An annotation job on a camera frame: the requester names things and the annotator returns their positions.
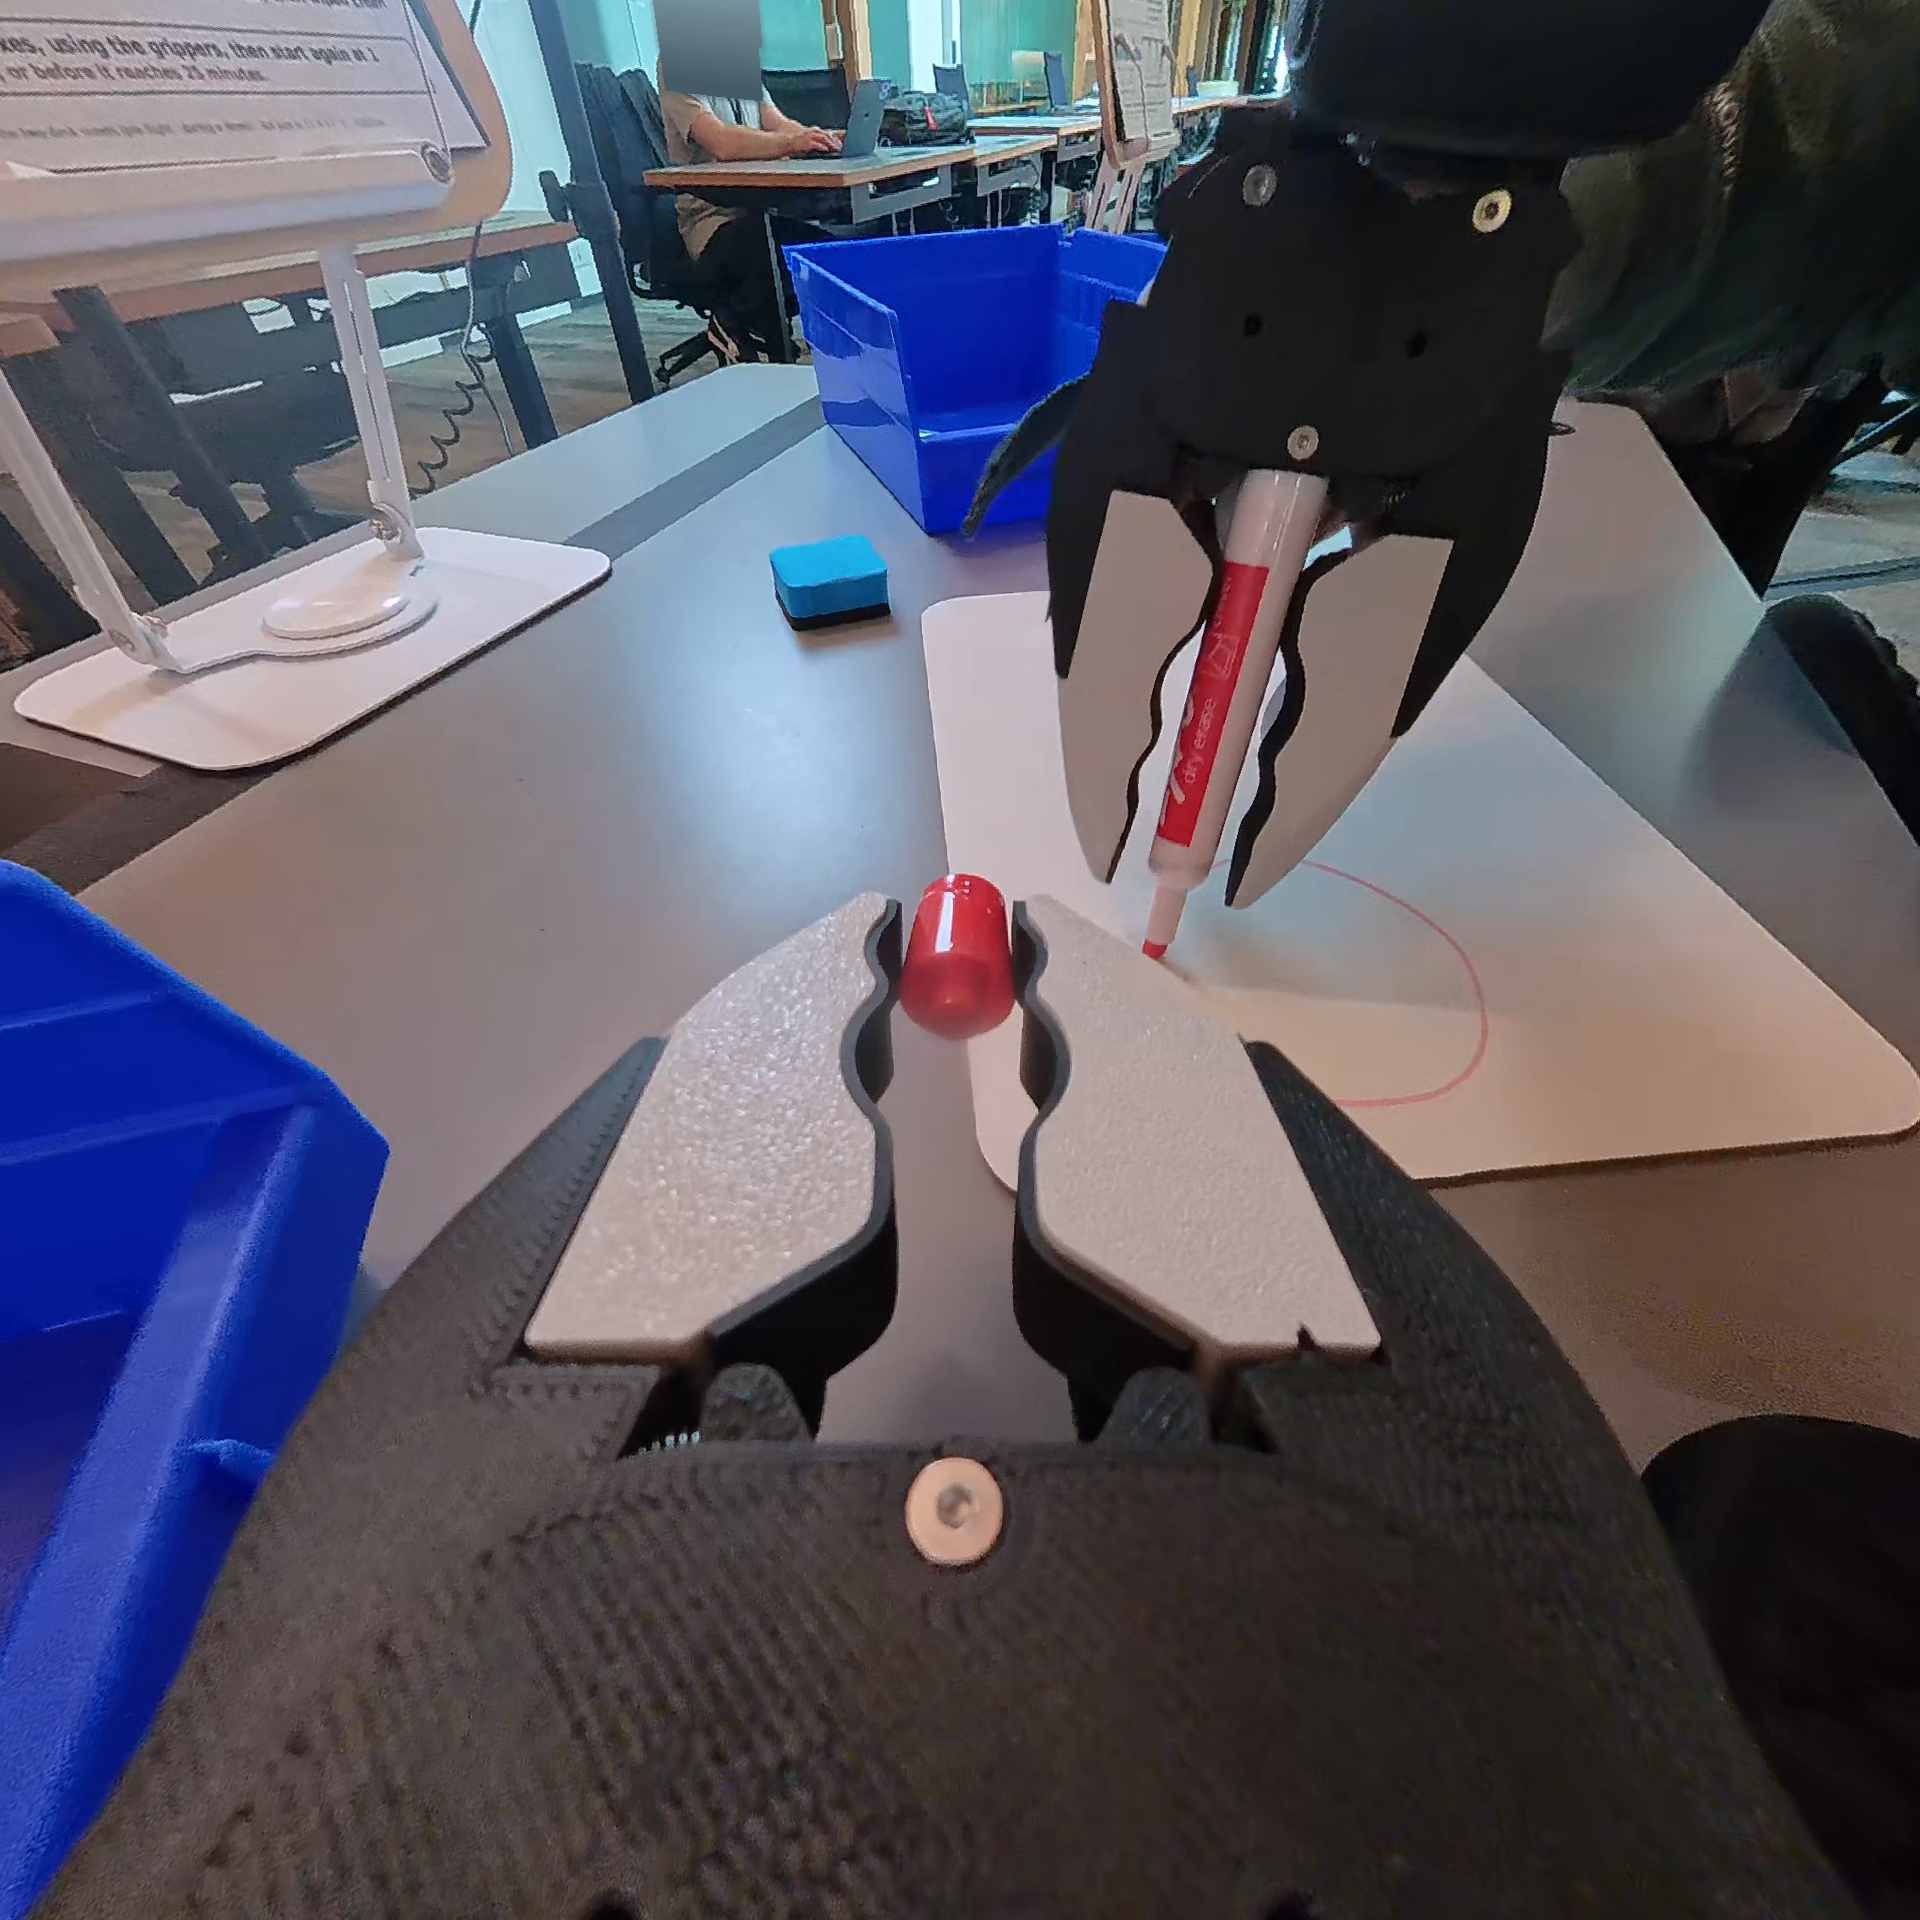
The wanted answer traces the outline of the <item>blue plastic bin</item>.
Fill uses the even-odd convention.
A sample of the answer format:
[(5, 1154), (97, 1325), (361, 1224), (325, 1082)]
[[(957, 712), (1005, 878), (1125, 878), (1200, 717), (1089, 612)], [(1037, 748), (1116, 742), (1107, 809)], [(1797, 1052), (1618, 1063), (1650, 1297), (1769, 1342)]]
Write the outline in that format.
[(153, 1723), (386, 1165), (320, 1067), (5, 866), (5, 1917)]
[(914, 523), (961, 534), (997, 447), (1081, 379), (1162, 242), (1065, 226), (952, 230), (783, 252), (825, 424)]

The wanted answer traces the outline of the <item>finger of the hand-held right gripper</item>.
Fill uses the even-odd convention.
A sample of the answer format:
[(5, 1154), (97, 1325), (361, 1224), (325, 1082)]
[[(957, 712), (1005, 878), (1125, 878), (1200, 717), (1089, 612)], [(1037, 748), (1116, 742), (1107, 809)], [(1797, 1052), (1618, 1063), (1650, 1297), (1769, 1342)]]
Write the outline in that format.
[(1173, 655), (1204, 626), (1224, 544), (1210, 495), (1054, 498), (1054, 681), (1068, 815), (1100, 882), (1141, 815)]
[(1284, 619), (1284, 681), (1253, 744), (1259, 788), (1228, 861), (1250, 908), (1346, 815), (1398, 738), (1453, 540), (1383, 534), (1303, 572)]

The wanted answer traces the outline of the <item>white whiteboard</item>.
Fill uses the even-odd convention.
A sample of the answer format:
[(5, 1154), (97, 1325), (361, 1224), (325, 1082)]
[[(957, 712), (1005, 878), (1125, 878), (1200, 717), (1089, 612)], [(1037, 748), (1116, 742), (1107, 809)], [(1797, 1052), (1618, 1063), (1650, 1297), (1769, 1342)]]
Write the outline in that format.
[(1484, 668), (1167, 971), (1426, 1184), (1917, 1130), (1917, 1067)]

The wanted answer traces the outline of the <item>blue whiteboard eraser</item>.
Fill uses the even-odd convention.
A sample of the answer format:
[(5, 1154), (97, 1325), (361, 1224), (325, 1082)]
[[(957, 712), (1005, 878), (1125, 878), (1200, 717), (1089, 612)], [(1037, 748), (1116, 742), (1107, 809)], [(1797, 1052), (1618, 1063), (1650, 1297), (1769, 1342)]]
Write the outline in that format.
[(893, 614), (887, 564), (865, 534), (779, 544), (768, 560), (779, 606), (797, 632)]

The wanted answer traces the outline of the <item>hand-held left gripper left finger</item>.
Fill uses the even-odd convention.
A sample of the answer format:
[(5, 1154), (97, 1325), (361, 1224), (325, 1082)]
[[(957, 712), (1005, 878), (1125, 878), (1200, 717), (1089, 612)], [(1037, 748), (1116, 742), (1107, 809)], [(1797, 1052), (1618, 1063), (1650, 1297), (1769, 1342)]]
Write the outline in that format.
[(770, 1369), (807, 1424), (897, 1304), (902, 905), (855, 894), (663, 1037), (525, 1325), (540, 1363)]

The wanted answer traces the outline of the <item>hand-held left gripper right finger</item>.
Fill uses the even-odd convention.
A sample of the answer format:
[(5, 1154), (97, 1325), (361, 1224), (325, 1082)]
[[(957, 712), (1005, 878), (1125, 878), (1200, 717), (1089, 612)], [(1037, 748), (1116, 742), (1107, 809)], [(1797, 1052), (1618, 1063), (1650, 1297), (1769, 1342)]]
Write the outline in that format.
[(1142, 1372), (1370, 1366), (1379, 1321), (1235, 1024), (1054, 898), (1016, 905), (1016, 1321), (1107, 1424)]

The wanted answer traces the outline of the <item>wooden office table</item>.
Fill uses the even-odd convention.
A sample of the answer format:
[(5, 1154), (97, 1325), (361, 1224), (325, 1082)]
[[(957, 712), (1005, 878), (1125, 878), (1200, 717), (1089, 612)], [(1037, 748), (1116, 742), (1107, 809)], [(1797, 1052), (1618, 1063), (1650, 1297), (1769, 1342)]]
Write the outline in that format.
[(647, 185), (702, 199), (762, 222), (779, 214), (860, 234), (905, 231), (914, 211), (947, 205), (964, 230), (1002, 226), (1008, 196), (1051, 211), (1065, 162), (1100, 158), (1095, 114), (986, 114), (974, 140), (877, 148), (868, 158), (720, 159), (647, 171)]

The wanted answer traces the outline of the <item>red marker cap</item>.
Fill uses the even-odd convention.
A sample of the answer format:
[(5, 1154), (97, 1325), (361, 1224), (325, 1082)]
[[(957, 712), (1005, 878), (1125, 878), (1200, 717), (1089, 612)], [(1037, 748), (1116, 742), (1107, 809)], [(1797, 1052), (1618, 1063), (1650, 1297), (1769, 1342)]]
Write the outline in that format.
[(974, 1042), (1016, 1009), (1008, 908), (984, 876), (944, 876), (905, 938), (902, 1013), (934, 1037)]

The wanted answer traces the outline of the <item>black office chair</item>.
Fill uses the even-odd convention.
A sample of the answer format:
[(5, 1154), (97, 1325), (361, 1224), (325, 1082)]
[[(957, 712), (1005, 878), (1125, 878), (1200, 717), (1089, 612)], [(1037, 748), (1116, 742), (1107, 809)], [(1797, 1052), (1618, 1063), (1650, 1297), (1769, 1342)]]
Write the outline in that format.
[(577, 62), (576, 78), (633, 287), (702, 314), (723, 361), (783, 360), (763, 214), (650, 182), (656, 171), (702, 162), (702, 151), (676, 144), (661, 88), (640, 70)]

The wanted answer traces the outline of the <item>red dry-erase marker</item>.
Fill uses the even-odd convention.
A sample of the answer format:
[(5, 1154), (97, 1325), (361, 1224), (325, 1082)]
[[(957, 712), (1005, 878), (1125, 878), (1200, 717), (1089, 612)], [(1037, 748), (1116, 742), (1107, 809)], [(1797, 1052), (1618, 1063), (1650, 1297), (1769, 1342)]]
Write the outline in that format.
[(1167, 959), (1190, 894), (1210, 878), (1224, 837), (1286, 606), (1324, 534), (1330, 484), (1314, 474), (1259, 466), (1235, 495), (1217, 590), (1204, 619), (1190, 703), (1167, 769), (1162, 813), (1151, 845), (1155, 882), (1142, 954)]

